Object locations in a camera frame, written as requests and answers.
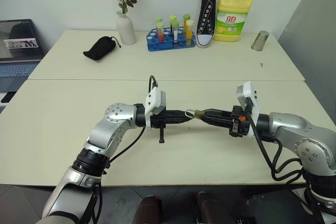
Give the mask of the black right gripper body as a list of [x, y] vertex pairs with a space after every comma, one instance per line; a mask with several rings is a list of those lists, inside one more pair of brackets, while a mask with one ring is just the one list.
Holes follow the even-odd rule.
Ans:
[[233, 137], [243, 137], [248, 134], [250, 122], [246, 112], [240, 106], [233, 106], [230, 114], [232, 125], [229, 128], [229, 134]]

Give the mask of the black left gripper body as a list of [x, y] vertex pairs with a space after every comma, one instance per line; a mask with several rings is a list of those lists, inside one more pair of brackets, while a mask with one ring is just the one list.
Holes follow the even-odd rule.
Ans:
[[166, 117], [166, 111], [163, 110], [158, 115], [152, 115], [151, 116], [151, 128], [159, 129], [160, 130], [160, 137], [159, 137], [159, 143], [165, 143], [164, 140], [164, 129], [166, 127], [168, 119]]

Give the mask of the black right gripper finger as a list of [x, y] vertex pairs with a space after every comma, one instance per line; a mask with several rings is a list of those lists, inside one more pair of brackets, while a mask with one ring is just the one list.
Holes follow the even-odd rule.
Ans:
[[203, 111], [203, 117], [206, 119], [231, 119], [231, 111], [223, 111], [218, 109], [206, 109]]
[[203, 116], [201, 120], [209, 125], [230, 128], [232, 126], [232, 119], [227, 117]]

